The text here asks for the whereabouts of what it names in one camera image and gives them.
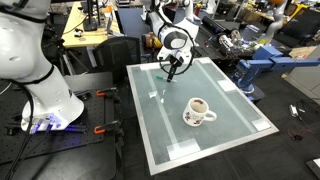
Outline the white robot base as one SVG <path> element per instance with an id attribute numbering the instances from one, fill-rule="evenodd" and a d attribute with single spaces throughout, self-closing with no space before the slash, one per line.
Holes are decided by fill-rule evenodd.
<path id="1" fill-rule="evenodd" d="M 22 110 L 21 129 L 63 130 L 84 111 L 59 69 L 42 51 L 51 0 L 0 0 L 0 78 L 31 94 Z"/>

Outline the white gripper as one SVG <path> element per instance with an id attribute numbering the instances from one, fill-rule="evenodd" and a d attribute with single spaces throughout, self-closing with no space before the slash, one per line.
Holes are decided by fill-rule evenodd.
<path id="1" fill-rule="evenodd" d="M 162 47 L 157 55 L 157 60 L 161 67 L 165 66 L 165 61 L 169 60 L 168 65 L 172 65 L 169 70 L 167 82 L 170 83 L 175 75 L 177 67 L 191 61 L 192 53 L 190 48 L 167 49 Z"/>

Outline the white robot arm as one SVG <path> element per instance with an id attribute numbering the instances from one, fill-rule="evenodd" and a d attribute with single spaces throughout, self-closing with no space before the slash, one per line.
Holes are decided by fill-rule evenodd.
<path id="1" fill-rule="evenodd" d="M 169 4 L 184 8 L 185 17 L 180 22 L 173 23 L 163 12 L 163 7 Z M 161 69 L 168 74 L 166 81 L 171 82 L 175 75 L 183 74 L 193 63 L 199 30 L 194 22 L 193 0 L 151 0 L 147 17 L 154 35 L 162 43 L 157 59 Z"/>

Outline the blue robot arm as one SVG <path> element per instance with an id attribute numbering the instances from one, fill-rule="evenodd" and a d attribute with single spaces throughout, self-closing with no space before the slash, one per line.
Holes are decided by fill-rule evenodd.
<path id="1" fill-rule="evenodd" d="M 273 46 L 260 46 L 252 60 L 241 59 L 236 65 L 236 71 L 231 76 L 234 84 L 251 100 L 259 101 L 261 97 L 254 94 L 254 80 L 263 71 L 287 71 L 296 67 L 318 66 L 320 59 L 293 59 L 284 56 Z"/>

